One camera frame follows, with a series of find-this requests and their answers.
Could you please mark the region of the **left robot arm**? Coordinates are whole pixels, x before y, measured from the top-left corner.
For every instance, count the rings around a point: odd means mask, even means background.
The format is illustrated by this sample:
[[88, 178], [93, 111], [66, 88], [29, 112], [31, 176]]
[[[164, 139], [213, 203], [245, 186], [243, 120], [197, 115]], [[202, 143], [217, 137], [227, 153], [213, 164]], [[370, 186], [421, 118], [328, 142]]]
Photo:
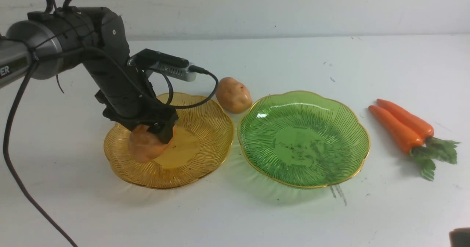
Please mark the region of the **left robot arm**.
[[156, 98], [149, 71], [129, 63], [120, 16], [104, 7], [28, 13], [1, 37], [1, 87], [29, 76], [45, 80], [83, 65], [99, 87], [104, 117], [133, 131], [146, 125], [161, 143], [173, 138], [175, 108]]

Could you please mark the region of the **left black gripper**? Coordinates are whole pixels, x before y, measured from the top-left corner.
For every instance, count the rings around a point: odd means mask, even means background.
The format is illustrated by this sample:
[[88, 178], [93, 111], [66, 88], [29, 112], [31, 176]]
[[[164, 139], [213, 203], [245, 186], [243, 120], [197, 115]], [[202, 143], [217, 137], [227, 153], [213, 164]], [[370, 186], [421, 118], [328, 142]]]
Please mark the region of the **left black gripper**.
[[168, 144], [173, 138], [173, 128], [178, 121], [174, 108], [165, 106], [161, 101], [148, 101], [143, 97], [121, 95], [107, 99], [99, 90], [95, 94], [96, 100], [106, 108], [103, 116], [123, 125], [133, 131], [138, 125], [147, 125], [147, 131], [163, 144]]

